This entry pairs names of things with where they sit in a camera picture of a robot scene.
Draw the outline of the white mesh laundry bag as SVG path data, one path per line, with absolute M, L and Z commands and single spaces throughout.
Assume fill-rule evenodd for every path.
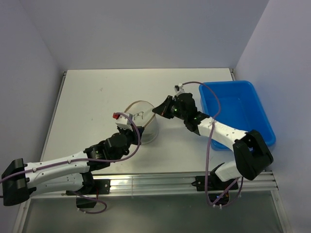
M 126 109 L 126 113 L 133 115 L 133 121 L 137 127 L 143 127 L 141 143 L 148 144 L 156 139 L 159 129 L 155 113 L 152 111 L 154 106 L 144 100 L 131 103 Z

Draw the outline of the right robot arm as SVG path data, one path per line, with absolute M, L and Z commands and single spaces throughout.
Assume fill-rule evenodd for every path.
M 258 131 L 238 130 L 198 111 L 191 93 L 167 96 L 153 113 L 181 119 L 190 132 L 215 140 L 234 153 L 234 160 L 218 165 L 208 175 L 207 186 L 212 190 L 224 190 L 237 178 L 253 180 L 274 161 Z

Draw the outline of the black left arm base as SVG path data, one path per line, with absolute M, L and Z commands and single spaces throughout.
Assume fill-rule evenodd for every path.
M 97 212 L 104 212 L 107 209 L 107 204 L 104 201 L 99 201 L 100 195 L 107 195 L 110 192 L 110 180 L 94 180 L 94 183 L 88 186 L 83 186 L 77 191 L 66 191 L 67 196 L 76 196 L 76 207 L 81 212 L 88 214 L 95 214 Z M 89 209 L 95 208 L 97 203 L 104 205 L 104 208 L 100 211 L 89 211 Z

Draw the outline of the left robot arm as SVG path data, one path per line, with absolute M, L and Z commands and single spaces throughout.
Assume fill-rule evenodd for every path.
M 92 172 L 109 167 L 113 162 L 130 158 L 131 145 L 139 147 L 143 127 L 124 130 L 106 140 L 61 159 L 38 163 L 25 163 L 15 159 L 1 175 L 4 206 L 14 206 L 42 193 L 75 191 L 89 194 L 94 190 Z

